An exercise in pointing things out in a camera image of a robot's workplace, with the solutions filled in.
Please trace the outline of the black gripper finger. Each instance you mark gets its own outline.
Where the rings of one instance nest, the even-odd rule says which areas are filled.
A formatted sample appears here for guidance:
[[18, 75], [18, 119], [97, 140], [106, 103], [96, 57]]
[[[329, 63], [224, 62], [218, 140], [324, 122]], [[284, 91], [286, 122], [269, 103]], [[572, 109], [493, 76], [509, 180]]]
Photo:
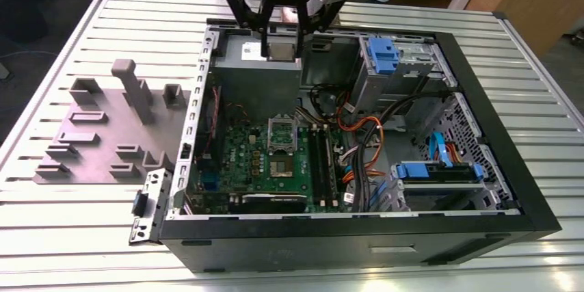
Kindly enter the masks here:
[[258, 33], [261, 56], [268, 57], [268, 23], [273, 13], [274, 0], [261, 0], [258, 12], [252, 11], [245, 0], [226, 0], [240, 27]]
[[297, 15], [294, 58], [301, 57], [305, 37], [316, 31], [324, 32], [328, 29], [344, 5], [344, 1], [333, 2], [324, 5], [314, 14], [309, 14], [308, 2], [309, 0], [296, 0], [294, 5]]

